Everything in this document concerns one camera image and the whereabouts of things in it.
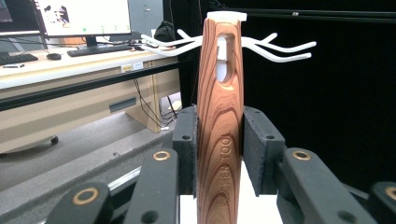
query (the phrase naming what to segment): monitor screen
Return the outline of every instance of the monitor screen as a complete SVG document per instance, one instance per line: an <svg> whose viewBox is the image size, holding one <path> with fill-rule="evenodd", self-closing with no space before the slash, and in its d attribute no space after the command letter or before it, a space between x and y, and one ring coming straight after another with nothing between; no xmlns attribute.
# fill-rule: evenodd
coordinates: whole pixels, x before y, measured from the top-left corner
<svg viewBox="0 0 396 224"><path fill-rule="evenodd" d="M39 34L31 0L0 0L0 37Z"/></svg>
<svg viewBox="0 0 396 224"><path fill-rule="evenodd" d="M45 37L95 37L132 32L128 0L34 1Z"/></svg>

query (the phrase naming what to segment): white branch-shaped rack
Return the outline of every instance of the white branch-shaped rack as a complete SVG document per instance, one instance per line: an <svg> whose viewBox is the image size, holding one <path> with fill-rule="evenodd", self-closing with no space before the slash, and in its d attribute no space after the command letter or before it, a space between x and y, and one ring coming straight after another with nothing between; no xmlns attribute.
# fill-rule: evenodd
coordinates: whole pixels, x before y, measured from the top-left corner
<svg viewBox="0 0 396 224"><path fill-rule="evenodd" d="M239 13L239 12L221 11L221 12L208 13L208 17L237 18L240 21L245 21L247 16L246 16L246 14ZM184 53L188 50L195 49L197 47L202 46L203 37L201 35L196 36L196 37L190 37L182 30L177 30L177 33L183 39L180 39L177 41L172 41L172 42L162 42L162 41L156 40L156 39L154 39L150 36L147 36L147 35L142 35L142 38L154 45L158 45L159 47L174 47L174 46L177 46L180 44L186 44L181 48L171 49L171 50L160 50L160 49L150 48L147 46L142 46L141 48L151 51L151 52L154 52L154 53L157 53L157 54L161 54L163 56L172 57L172 56L177 56L181 53ZM283 53L293 53L293 52L297 52L297 51L300 51L303 49L312 48L317 44L317 42L313 41L313 42L309 42L309 43L306 43L306 44L303 44L303 45L300 45L297 47L293 47L293 48L282 48L282 47L279 47L279 46L276 46L276 45L273 45L270 43L276 37L277 37L276 33L268 35L263 40L257 40L257 39L253 39L251 37L242 36L241 37L242 48L251 49L254 52L260 54L262 57L264 57L272 62L275 62L275 63L288 63L288 62L293 62L293 61L297 61L297 60L307 59L307 58L310 58L312 55L311 55L311 53L304 53L304 54L298 54L298 55L293 55L293 56L289 56L289 57L279 57L279 56L276 56L261 47L277 50L277 51L283 52ZM219 48L220 48L219 51L222 51L221 48L223 48L223 47L224 46L219 45Z"/></svg>

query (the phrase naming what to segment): wood grain pattern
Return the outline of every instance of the wood grain pattern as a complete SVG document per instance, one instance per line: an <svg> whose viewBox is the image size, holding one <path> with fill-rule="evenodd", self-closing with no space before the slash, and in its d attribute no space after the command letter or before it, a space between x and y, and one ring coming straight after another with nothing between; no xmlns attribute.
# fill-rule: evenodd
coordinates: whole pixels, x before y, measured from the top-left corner
<svg viewBox="0 0 396 224"><path fill-rule="evenodd" d="M227 42L227 76L217 81L219 36ZM244 109L240 21L206 19L198 83L198 223L237 221Z"/></svg>

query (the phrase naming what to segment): brass screw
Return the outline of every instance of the brass screw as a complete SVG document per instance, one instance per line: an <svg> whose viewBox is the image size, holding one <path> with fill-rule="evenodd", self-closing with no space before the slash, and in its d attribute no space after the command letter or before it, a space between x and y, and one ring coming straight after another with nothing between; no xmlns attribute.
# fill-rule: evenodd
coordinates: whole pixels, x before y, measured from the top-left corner
<svg viewBox="0 0 396 224"><path fill-rule="evenodd" d="M293 157L300 161L309 161L311 160L311 156L304 151L293 151Z"/></svg>
<svg viewBox="0 0 396 224"><path fill-rule="evenodd" d="M79 198L79 196L81 196L81 194L83 194L85 192L91 192L92 196L90 198L88 198L88 199L81 200ZM93 200L95 200L98 197L98 195L99 195L99 191L97 189L95 189L95 188L88 188L88 189L81 190L79 193L77 193L73 197L73 204L75 204L75 205L84 205L84 204L87 204L87 203L91 203Z"/></svg>
<svg viewBox="0 0 396 224"><path fill-rule="evenodd" d="M152 155L152 158L156 161L166 161L171 157L171 154L167 151L158 151Z"/></svg>

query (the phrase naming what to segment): white desk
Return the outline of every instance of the white desk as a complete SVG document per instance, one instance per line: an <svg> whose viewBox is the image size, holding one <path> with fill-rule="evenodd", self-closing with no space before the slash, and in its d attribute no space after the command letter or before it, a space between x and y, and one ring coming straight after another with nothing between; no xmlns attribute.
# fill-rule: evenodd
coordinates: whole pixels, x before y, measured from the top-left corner
<svg viewBox="0 0 396 224"><path fill-rule="evenodd" d="M147 51L120 51L71 58L67 49L51 49L63 55L60 61L50 61L44 50L30 52L38 61L25 63L23 68L0 68L0 99L42 91L65 85L114 76L125 64L143 62L144 67L176 61ZM178 70L171 70L138 79L142 96L159 116L158 102L179 91ZM54 134L104 118L113 113L109 106L135 97L136 104L123 108L154 132L160 128L142 111L139 95L132 80L102 88L83 91L0 112L0 153L33 144Z"/></svg>

